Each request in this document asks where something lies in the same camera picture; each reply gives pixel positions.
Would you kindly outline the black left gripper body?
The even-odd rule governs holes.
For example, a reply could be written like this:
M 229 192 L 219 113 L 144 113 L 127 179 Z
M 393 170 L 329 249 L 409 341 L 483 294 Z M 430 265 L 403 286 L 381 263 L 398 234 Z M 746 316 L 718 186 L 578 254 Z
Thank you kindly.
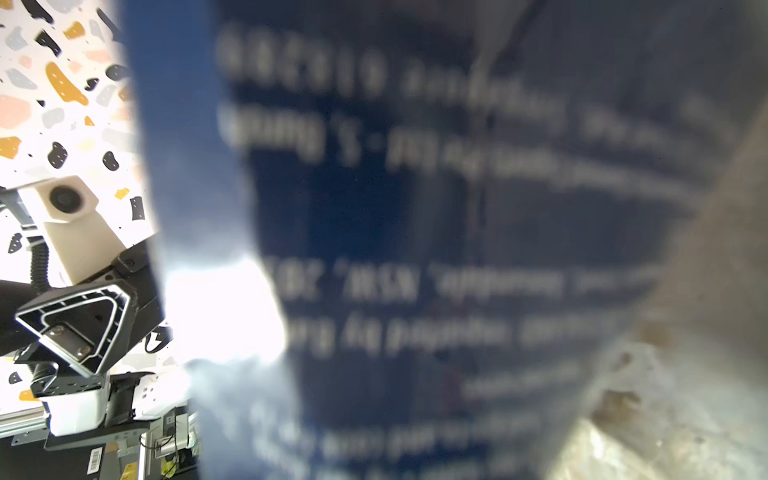
M 45 241 L 35 237 L 31 245 L 29 284 L 1 282 L 1 352 L 14 353 L 39 339 L 53 324 L 45 313 L 86 313 L 88 307 L 105 299 L 116 305 L 112 314 L 88 313 L 83 324 L 88 337 L 104 333 L 110 321 L 124 317 L 129 325 L 121 331 L 127 337 L 126 351 L 139 344 L 164 320 L 148 242 L 142 241 L 117 255 L 110 264 L 100 267 L 87 278 L 69 287 L 56 288 L 49 281 L 51 251 Z

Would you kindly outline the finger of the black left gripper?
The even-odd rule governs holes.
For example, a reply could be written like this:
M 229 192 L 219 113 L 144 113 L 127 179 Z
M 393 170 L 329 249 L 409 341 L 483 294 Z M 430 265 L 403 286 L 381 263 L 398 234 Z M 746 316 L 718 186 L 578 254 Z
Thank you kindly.
M 130 349 L 136 290 L 122 280 L 47 291 L 16 321 L 83 377 L 104 374 Z

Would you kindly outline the blue Barilla rigatoni box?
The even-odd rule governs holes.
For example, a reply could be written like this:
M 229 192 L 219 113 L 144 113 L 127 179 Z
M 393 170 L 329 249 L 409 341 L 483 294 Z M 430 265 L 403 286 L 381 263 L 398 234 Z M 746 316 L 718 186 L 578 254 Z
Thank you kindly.
M 121 1 L 203 479 L 540 479 L 767 94 L 763 1 Z

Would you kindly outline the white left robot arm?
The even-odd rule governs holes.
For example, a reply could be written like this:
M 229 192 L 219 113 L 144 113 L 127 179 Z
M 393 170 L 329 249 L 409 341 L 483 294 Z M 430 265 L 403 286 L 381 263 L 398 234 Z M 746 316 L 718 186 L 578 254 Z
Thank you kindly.
M 134 245 L 74 286 L 48 278 L 50 250 L 32 240 L 31 282 L 1 284 L 1 353 L 10 356 L 43 409 L 48 439 L 105 435 L 185 409 L 189 380 L 172 365 L 159 372 L 114 372 L 142 345 L 160 352 L 173 338 L 145 243 Z

